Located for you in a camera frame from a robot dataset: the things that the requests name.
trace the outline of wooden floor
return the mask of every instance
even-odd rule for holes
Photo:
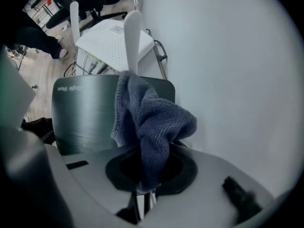
[[[134,10],[133,0],[121,0],[115,5],[104,6],[102,15],[122,11],[130,12],[132,10]],[[81,21],[80,26],[90,19],[91,18]],[[71,28],[67,28],[67,34],[61,30],[66,24],[67,22],[64,22],[57,27],[46,31],[49,36],[54,36],[56,38],[60,36],[63,37],[60,44],[63,48],[68,49],[68,55],[66,57],[62,59],[53,59],[51,55],[43,51],[39,50],[38,53],[36,53],[35,49],[29,48],[22,61],[20,74],[30,86],[38,86],[38,88],[35,89],[37,93],[36,97],[27,112],[27,118],[29,121],[33,121],[41,117],[48,118],[52,116],[51,103],[54,82],[58,78],[63,77],[63,73],[66,68],[74,62],[75,52],[67,36],[68,34],[71,38],[72,44],[74,45]]]

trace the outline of white wall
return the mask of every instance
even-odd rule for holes
[[[277,0],[142,0],[168,53],[177,103],[198,118],[192,148],[222,157],[275,196],[302,166],[303,45]]]

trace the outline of black slot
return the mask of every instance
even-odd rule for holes
[[[69,163],[69,164],[66,164],[66,167],[68,170],[72,170],[72,169],[76,169],[78,167],[82,167],[82,166],[85,166],[85,165],[88,165],[89,163],[86,162],[86,161],[77,161],[77,162],[74,162],[74,163]]]
[[[194,160],[176,151],[174,144],[170,144],[170,155],[162,170],[161,185],[156,188],[155,195],[158,197],[181,193],[193,183],[197,172]],[[140,147],[111,159],[105,167],[105,173],[118,190],[136,191],[142,176]]]

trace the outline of blue towel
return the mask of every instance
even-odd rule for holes
[[[111,137],[118,146],[141,146],[140,190],[160,185],[169,157],[169,143],[195,133],[196,118],[178,105],[160,99],[144,79],[123,71],[115,95],[115,123]]]

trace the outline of black office chair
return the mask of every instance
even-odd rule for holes
[[[32,8],[36,7],[38,3],[40,3],[42,0],[36,0],[32,4]],[[51,19],[47,22],[46,27],[48,29],[51,29],[58,24],[69,20],[70,19],[70,4],[73,2],[73,0],[53,0],[54,3],[59,7],[59,11],[54,14],[54,16],[51,17]],[[127,12],[119,12],[119,13],[112,13],[104,16],[100,16],[100,11],[103,9],[104,5],[111,5],[119,2],[120,0],[74,0],[77,1],[79,4],[79,17],[81,20],[84,20],[87,18],[86,12],[90,11],[91,15],[93,17],[93,20],[84,25],[81,28],[81,31],[89,28],[91,26],[94,26],[98,22],[104,20],[113,18],[119,15],[122,15],[123,18],[127,15]]]

